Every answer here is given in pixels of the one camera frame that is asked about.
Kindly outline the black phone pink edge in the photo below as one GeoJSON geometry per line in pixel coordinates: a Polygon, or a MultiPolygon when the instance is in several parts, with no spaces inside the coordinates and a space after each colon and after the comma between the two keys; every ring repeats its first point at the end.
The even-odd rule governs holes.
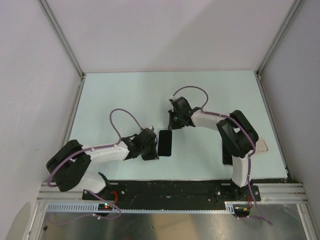
{"type": "Polygon", "coordinates": [[[224,142],[222,142],[221,145],[222,145],[222,164],[225,166],[232,166],[233,165],[232,155],[226,149],[224,142]]]}

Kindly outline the beige phone case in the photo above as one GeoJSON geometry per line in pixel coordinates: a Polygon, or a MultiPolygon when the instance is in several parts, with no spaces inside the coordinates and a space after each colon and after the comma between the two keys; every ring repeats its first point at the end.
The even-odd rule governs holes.
{"type": "Polygon", "coordinates": [[[255,144],[255,154],[264,154],[269,151],[268,145],[263,138],[260,138],[255,144]]]}

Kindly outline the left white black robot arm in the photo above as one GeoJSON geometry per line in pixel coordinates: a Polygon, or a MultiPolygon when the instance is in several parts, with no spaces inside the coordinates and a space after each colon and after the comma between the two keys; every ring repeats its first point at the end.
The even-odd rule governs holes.
{"type": "Polygon", "coordinates": [[[102,172],[94,173],[94,166],[137,157],[145,161],[157,160],[156,145],[153,126],[143,128],[139,134],[123,137],[116,144],[84,146],[76,139],[70,140],[47,162],[47,185],[62,193],[83,190],[93,192],[101,200],[107,199],[111,194],[109,180],[102,172]]]}

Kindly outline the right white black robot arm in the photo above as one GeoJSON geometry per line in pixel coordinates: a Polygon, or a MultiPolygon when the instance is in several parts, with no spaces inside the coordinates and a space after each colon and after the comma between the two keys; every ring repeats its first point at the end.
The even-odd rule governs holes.
{"type": "Polygon", "coordinates": [[[232,159],[232,197],[238,201],[253,195],[251,178],[251,157],[256,152],[259,135],[240,110],[229,115],[204,111],[200,107],[191,108],[184,97],[171,98],[169,110],[169,130],[184,127],[202,127],[218,131],[222,150],[232,159]]]}

